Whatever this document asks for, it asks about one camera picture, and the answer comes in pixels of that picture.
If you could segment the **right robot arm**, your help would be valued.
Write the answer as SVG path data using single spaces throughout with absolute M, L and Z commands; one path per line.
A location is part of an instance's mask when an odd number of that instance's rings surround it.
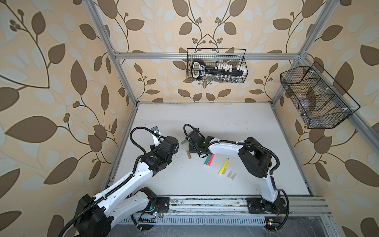
M 280 166 L 278 156 L 253 137 L 243 141 L 205 137 L 198 127 L 188 123 L 184 124 L 183 131 L 189 143 L 188 153 L 197 153 L 200 158 L 205 158 L 206 166 L 211 164 L 215 155 L 240 158 L 246 170 L 257 178 L 261 190 L 260 199 L 248 199 L 249 210 L 253 213 L 275 214 L 275 220 L 266 220 L 265 228 L 269 232 L 279 232 L 288 220 L 290 203 L 286 192 L 275 184 L 273 173 Z

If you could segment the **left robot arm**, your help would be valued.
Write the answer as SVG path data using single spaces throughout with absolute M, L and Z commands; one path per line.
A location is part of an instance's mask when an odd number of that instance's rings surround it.
M 150 146 L 150 152 L 133 139 L 133 133 L 139 129 L 153 136 L 154 144 Z M 83 196 L 78 202 L 75 217 L 63 227 L 58 236 L 64 236 L 74 226 L 80 237 L 105 237 L 126 216 L 155 209 L 156 194 L 148 187 L 139 191 L 136 188 L 171 164 L 173 155 L 179 150 L 179 141 L 172 136 L 162 136 L 158 129 L 146 127 L 132 129 L 129 139 L 143 152 L 135 160 L 133 169 L 93 197 Z

